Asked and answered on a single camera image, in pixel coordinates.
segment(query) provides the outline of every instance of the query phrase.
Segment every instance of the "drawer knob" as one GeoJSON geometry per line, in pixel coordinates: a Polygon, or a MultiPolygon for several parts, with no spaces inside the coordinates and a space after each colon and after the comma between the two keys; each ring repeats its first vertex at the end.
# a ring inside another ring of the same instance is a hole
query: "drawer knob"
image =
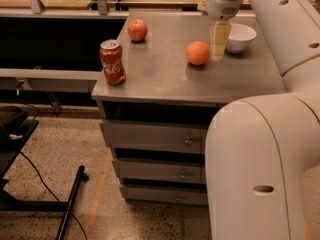
{"type": "Polygon", "coordinates": [[[187,138],[185,139],[185,141],[184,141],[184,144],[185,144],[186,146],[188,146],[188,147],[191,147],[192,144],[193,144],[193,142],[192,142],[192,140],[191,140],[190,137],[187,137],[187,138]]]}
{"type": "Polygon", "coordinates": [[[186,178],[186,173],[182,172],[181,175],[180,175],[180,178],[184,180],[186,178]]]}

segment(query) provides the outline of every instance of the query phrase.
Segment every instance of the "cabinet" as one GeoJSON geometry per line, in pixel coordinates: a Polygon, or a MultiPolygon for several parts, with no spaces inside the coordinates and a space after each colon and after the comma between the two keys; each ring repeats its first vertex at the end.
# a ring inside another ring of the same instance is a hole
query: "cabinet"
{"type": "Polygon", "coordinates": [[[128,200],[207,205],[205,141],[212,118],[241,97],[284,92],[281,77],[253,16],[234,19],[258,32],[248,50],[201,67],[187,62],[185,50],[193,40],[209,44],[208,17],[132,17],[143,18],[149,33],[133,43],[126,23],[118,37],[126,82],[109,86],[101,74],[92,92],[121,194],[128,200]]]}

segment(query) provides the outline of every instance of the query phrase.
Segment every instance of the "red soda can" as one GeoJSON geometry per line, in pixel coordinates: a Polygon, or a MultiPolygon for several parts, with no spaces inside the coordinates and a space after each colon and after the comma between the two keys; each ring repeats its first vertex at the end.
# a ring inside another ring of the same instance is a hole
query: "red soda can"
{"type": "Polygon", "coordinates": [[[108,84],[118,85],[126,80],[122,65],[122,46],[117,40],[110,39],[100,44],[100,59],[108,84]]]}

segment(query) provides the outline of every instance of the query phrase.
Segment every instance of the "drawer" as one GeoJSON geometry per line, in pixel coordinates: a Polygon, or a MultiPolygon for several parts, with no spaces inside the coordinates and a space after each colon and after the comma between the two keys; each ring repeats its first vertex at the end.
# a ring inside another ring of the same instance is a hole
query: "drawer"
{"type": "Polygon", "coordinates": [[[208,126],[102,120],[105,143],[112,148],[204,154],[208,126]]]}
{"type": "Polygon", "coordinates": [[[121,185],[121,195],[126,200],[143,200],[176,204],[208,205],[207,193],[202,190],[149,188],[121,185]]]}
{"type": "Polygon", "coordinates": [[[113,159],[112,162],[119,178],[205,184],[205,170],[200,164],[141,159],[113,159]]]}

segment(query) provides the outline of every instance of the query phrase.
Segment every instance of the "speckled floor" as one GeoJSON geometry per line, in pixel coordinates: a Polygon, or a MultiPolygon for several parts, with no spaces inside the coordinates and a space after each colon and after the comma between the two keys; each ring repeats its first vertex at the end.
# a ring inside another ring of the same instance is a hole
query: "speckled floor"
{"type": "MultiPolygon", "coordinates": [[[[23,152],[44,181],[67,200],[79,165],[89,181],[80,186],[74,214],[91,240],[210,240],[206,207],[126,202],[111,166],[95,108],[64,109],[55,117],[48,109],[23,152]]],[[[18,199],[54,200],[25,158],[19,156],[6,174],[5,189],[18,199]]],[[[320,167],[305,173],[303,198],[314,240],[320,239],[320,167]]],[[[0,212],[0,240],[54,239],[60,213],[0,212]]],[[[71,218],[65,239],[85,239],[71,218]]]]}

